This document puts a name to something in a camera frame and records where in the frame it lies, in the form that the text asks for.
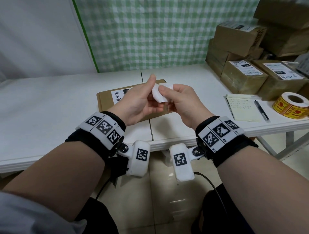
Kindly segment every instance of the white tissue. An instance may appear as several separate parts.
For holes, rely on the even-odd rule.
[[[155,84],[154,87],[152,88],[152,96],[154,99],[161,103],[161,102],[170,102],[171,100],[169,98],[163,97],[162,94],[160,94],[158,88],[159,85],[164,85],[165,87],[168,87],[170,89],[173,89],[174,84],[170,83],[160,83],[160,84]]]

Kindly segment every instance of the wrist-mounted device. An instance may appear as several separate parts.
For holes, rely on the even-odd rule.
[[[243,134],[244,130],[226,116],[213,116],[202,122],[196,128],[197,146],[188,149],[185,144],[177,144],[170,147],[177,180],[194,179],[192,160],[205,156],[218,167],[246,146],[258,147]]]
[[[133,145],[125,144],[124,132],[125,124],[115,114],[96,112],[65,141],[81,141],[89,146],[110,164],[115,178],[124,174],[143,177],[148,170],[150,144],[141,140]]]

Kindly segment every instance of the green checkered curtain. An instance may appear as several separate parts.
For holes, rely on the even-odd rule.
[[[98,72],[204,63],[216,26],[259,0],[73,0]]]

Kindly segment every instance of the yellow sticker roll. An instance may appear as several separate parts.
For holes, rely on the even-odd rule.
[[[273,109],[283,116],[302,119],[309,114],[309,100],[302,95],[286,92],[274,102]]]

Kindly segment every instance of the green tape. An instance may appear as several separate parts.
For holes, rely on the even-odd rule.
[[[96,68],[96,70],[97,70],[97,73],[100,73],[99,68],[98,68],[98,65],[96,64],[95,57],[94,57],[94,55],[93,55],[91,46],[90,46],[90,42],[89,42],[89,39],[88,39],[86,30],[85,30],[84,24],[83,24],[83,22],[82,22],[82,18],[80,17],[80,14],[79,14],[79,11],[78,11],[76,2],[75,2],[75,0],[72,0],[72,2],[73,2],[73,5],[74,5],[74,8],[75,8],[75,11],[76,11],[78,20],[79,20],[79,22],[80,22],[80,25],[82,26],[82,30],[83,30],[83,33],[84,33],[84,35],[85,35],[87,44],[88,44],[88,46],[89,46],[89,50],[90,50],[90,53],[91,53],[91,57],[92,57],[93,63],[95,64],[95,68]]]

